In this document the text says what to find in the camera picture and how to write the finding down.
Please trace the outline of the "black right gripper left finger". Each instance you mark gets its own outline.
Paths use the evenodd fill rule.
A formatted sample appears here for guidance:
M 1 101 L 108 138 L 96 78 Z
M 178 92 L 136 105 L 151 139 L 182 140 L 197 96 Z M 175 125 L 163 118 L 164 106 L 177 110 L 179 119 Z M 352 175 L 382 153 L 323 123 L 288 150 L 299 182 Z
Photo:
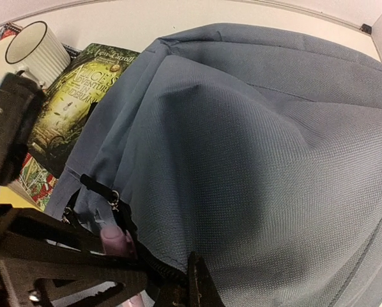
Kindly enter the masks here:
M 187 307 L 189 298 L 190 279 L 187 275 L 172 276 L 164 279 L 159 289 L 154 306 L 158 307 Z

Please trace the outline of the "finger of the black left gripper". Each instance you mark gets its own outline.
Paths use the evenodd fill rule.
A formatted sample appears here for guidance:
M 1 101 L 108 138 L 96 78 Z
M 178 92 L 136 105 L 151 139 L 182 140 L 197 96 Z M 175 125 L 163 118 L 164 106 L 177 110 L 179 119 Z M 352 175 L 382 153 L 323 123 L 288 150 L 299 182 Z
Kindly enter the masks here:
M 35 209 L 0 204 L 0 275 L 145 273 L 135 260 L 100 254 L 100 239 Z
M 148 284 L 140 262 L 82 252 L 0 252 L 0 306 L 116 306 Z

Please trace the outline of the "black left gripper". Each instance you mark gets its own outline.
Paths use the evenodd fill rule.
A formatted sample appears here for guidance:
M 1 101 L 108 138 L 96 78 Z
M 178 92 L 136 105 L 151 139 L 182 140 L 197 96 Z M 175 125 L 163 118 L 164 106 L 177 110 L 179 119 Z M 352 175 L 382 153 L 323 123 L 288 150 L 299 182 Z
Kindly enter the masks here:
M 7 73 L 0 83 L 0 186 L 19 177 L 45 101 L 42 88 L 26 77 Z

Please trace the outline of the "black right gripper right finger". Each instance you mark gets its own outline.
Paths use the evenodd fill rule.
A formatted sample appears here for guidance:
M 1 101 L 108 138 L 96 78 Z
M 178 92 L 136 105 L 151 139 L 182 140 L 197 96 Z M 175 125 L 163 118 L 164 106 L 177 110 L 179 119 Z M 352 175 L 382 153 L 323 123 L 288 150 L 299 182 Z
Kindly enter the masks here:
M 224 307 L 202 256 L 191 252 L 188 258 L 188 305 Z

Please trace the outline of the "blue grey backpack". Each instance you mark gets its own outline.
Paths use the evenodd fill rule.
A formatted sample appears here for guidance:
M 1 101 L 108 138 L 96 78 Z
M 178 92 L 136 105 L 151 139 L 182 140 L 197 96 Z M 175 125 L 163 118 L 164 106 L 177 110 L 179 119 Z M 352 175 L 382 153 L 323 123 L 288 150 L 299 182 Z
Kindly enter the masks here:
M 48 202 L 114 223 L 226 306 L 382 302 L 382 63 L 313 36 L 213 24 L 156 39 L 85 124 Z

